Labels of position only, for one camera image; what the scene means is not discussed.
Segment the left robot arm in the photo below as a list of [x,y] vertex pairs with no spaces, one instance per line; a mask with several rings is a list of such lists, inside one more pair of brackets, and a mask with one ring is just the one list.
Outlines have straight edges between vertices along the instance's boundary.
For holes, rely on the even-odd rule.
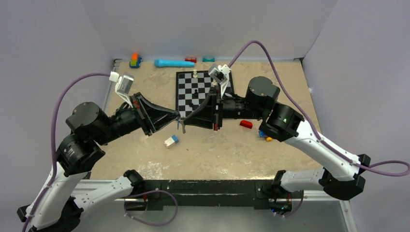
[[123,197],[147,199],[150,194],[141,175],[128,170],[103,187],[72,195],[77,184],[104,156],[103,145],[138,129],[151,136],[180,118],[179,112],[153,104],[140,93],[129,96],[132,77],[117,72],[105,77],[116,84],[115,92],[124,98],[124,103],[112,116],[93,102],[79,104],[66,119],[71,132],[60,145],[56,145],[56,122],[62,97],[57,100],[51,126],[52,168],[35,200],[17,211],[23,231],[71,232],[87,213],[103,203]]

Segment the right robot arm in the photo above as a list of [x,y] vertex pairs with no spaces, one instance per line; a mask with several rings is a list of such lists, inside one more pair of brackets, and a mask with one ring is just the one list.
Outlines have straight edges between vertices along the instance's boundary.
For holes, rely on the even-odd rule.
[[203,103],[183,118],[183,126],[218,130],[224,119],[257,119],[267,137],[291,145],[315,161],[321,168],[311,171],[277,172],[270,192],[274,198],[303,190],[322,190],[339,200],[350,200],[362,193],[362,173],[370,157],[343,150],[315,132],[306,117],[278,102],[280,89],[267,77],[249,81],[246,95],[226,97],[222,87],[212,87]]

